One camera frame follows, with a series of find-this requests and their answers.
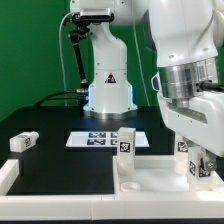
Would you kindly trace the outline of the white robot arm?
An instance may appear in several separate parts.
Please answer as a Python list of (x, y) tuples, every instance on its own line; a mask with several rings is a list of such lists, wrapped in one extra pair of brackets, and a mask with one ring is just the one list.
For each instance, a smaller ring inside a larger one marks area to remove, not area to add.
[(87, 114), (115, 118), (136, 109), (127, 82), (127, 49), (109, 29), (143, 22), (147, 45), (157, 54), (154, 78), (165, 125), (199, 146), (199, 164), (216, 169), (224, 156), (224, 86), (216, 57), (224, 0), (71, 0), (72, 20), (91, 35), (94, 81)]

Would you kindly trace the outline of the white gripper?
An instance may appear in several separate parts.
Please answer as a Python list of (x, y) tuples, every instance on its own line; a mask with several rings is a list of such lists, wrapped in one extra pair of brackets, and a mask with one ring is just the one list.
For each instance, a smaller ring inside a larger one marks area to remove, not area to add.
[(205, 91), (201, 96), (190, 99), (188, 108), (179, 108), (162, 96), (158, 73), (151, 79), (151, 84), (157, 91), (165, 125), (207, 149), (202, 156), (203, 169), (206, 172), (215, 171), (216, 155), (224, 157), (224, 93)]

